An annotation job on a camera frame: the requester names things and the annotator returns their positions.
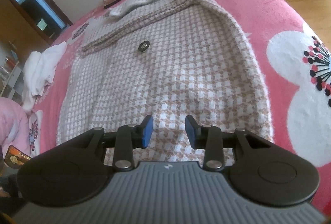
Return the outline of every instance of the ribbed gray surface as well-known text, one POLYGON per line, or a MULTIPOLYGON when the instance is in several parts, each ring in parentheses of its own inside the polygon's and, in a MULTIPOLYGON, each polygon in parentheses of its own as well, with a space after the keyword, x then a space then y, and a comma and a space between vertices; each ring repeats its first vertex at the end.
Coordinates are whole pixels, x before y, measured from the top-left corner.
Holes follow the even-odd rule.
POLYGON ((87 202, 66 208, 27 204, 14 220, 17 224, 320 224, 324 217, 310 204, 256 205, 231 189, 222 174, 206 172, 196 162, 141 162, 134 171, 116 174, 87 202))

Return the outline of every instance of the white cloth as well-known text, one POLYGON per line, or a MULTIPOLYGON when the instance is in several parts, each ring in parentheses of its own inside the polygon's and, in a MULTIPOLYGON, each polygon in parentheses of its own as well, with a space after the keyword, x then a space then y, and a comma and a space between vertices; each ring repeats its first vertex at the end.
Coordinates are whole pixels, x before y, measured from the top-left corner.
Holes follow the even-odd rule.
POLYGON ((26 60, 23 68, 24 85, 22 92, 22 102, 23 102, 22 107, 26 113, 29 113, 32 110, 32 108, 34 107, 34 103, 36 102, 36 97, 32 95, 31 89, 32 89, 32 78, 34 72, 37 69, 37 65, 40 58, 41 58, 41 53, 37 51, 33 51, 26 60))
POLYGON ((36 96, 42 96, 44 87, 53 83, 55 69, 67 49, 66 42, 47 48, 43 53, 34 51, 24 65, 23 109, 30 113, 36 96))
POLYGON ((32 78, 32 95, 42 96, 44 87, 53 83, 55 69, 67 49, 67 43, 62 42, 47 48, 40 57, 37 68, 32 78))

